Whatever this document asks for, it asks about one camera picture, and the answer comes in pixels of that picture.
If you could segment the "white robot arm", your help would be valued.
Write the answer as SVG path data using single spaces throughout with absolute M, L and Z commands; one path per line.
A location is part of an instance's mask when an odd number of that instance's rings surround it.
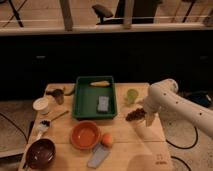
M 148 115 L 146 125 L 150 126 L 153 116 L 160 108 L 177 112 L 213 139 L 213 110 L 193 103 L 177 94 L 178 84 L 174 79 L 164 79 L 151 84 L 143 99 L 143 109 Z

